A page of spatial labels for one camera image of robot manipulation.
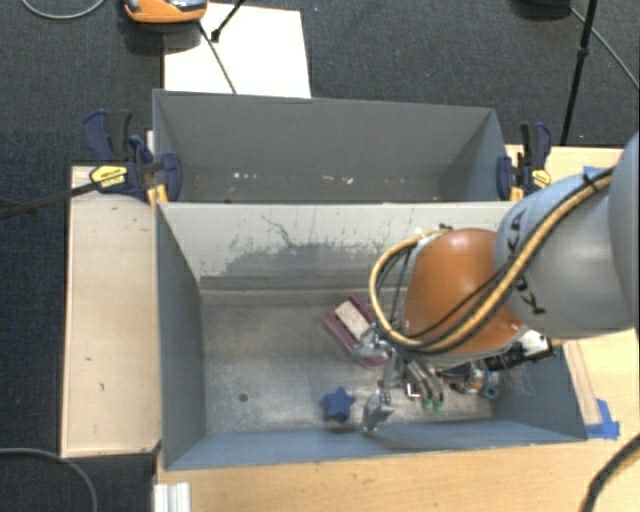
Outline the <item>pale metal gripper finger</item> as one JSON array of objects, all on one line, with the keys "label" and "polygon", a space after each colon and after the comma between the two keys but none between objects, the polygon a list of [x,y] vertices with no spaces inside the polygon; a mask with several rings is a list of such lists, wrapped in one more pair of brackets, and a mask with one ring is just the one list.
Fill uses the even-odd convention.
[{"label": "pale metal gripper finger", "polygon": [[382,389],[376,389],[367,399],[363,410],[362,428],[365,432],[374,432],[381,422],[384,422],[392,413],[391,394]]},{"label": "pale metal gripper finger", "polygon": [[355,338],[352,358],[356,362],[386,362],[387,349],[387,343],[379,339],[373,326],[369,326]]}]

